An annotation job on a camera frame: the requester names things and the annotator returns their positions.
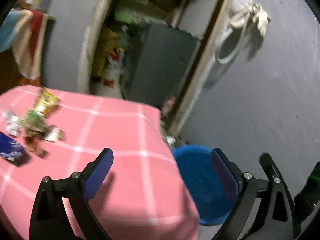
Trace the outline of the blue snack packet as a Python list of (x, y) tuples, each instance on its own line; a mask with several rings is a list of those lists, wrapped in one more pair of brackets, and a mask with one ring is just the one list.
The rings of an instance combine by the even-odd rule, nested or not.
[(24, 155), (24, 147), (8, 135), (0, 134), (1, 158), (15, 165), (21, 164)]

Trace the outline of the green wrapper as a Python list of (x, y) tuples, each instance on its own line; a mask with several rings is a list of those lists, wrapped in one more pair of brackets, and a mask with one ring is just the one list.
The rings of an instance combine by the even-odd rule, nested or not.
[(27, 137), (43, 139), (49, 131), (46, 119), (33, 109), (27, 111), (26, 116), (21, 118), (19, 122)]

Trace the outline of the silver foil scrap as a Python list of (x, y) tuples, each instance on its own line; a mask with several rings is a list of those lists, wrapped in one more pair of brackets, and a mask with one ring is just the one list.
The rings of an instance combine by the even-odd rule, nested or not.
[(18, 137), (20, 133), (20, 119), (11, 109), (6, 114), (6, 122), (6, 132), (13, 137)]

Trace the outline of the yellow snack wrapper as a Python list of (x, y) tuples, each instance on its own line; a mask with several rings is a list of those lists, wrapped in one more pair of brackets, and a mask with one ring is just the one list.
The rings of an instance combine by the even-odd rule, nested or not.
[(59, 106), (61, 100), (52, 92), (44, 87), (41, 87), (33, 109), (38, 114), (47, 118), (53, 113)]

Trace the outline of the white wrapper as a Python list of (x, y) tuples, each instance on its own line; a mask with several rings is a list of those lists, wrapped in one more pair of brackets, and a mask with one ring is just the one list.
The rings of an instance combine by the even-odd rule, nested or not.
[(56, 126), (49, 126), (48, 133), (44, 139), (48, 142), (63, 141), (65, 139), (65, 133)]

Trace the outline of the blue plastic bucket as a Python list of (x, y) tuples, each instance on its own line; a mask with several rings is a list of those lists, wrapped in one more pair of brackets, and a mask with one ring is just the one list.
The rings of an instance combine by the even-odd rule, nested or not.
[(200, 216), (200, 224), (225, 222), (239, 199), (243, 181), (238, 166), (220, 148), (180, 146), (172, 152)]

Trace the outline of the pink checked tablecloth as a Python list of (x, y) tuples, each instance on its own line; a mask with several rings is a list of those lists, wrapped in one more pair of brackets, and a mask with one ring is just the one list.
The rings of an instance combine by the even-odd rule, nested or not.
[(159, 131), (159, 111), (131, 101), (53, 90), (48, 122), (65, 133), (28, 152), (21, 165), (1, 161), (1, 219), (23, 239), (41, 179), (82, 171), (105, 148), (112, 167), (89, 205), (112, 239), (197, 239), (199, 215)]

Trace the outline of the yellow bag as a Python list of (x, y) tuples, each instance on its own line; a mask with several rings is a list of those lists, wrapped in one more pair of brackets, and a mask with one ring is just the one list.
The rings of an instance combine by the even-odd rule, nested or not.
[(96, 67), (98, 77), (102, 77), (104, 66), (110, 53), (114, 51), (117, 44), (118, 34), (110, 28), (103, 26), (101, 29), (100, 37), (97, 45)]

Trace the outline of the striped towel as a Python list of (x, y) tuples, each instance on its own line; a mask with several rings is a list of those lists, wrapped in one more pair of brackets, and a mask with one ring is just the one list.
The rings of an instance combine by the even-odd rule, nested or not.
[(11, 10), (1, 25), (1, 52), (12, 50), (20, 74), (41, 76), (42, 50), (48, 15), (35, 10)]

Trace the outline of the grey refrigerator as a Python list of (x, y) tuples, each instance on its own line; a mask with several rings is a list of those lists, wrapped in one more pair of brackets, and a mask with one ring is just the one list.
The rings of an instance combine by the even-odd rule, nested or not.
[(160, 109), (184, 78), (198, 39), (163, 24), (148, 24), (138, 34), (128, 56), (129, 77), (123, 88), (127, 100)]

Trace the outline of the wooden door frame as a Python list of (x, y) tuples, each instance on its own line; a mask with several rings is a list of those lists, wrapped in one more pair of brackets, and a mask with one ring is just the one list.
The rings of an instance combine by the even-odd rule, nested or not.
[(165, 123), (165, 131), (168, 136), (176, 137), (180, 134), (201, 94), (204, 83), (215, 63), (214, 54), (217, 51), (215, 42), (223, 30), (230, 12), (231, 2), (232, 0), (217, 0), (193, 64), (171, 111), (171, 116)]

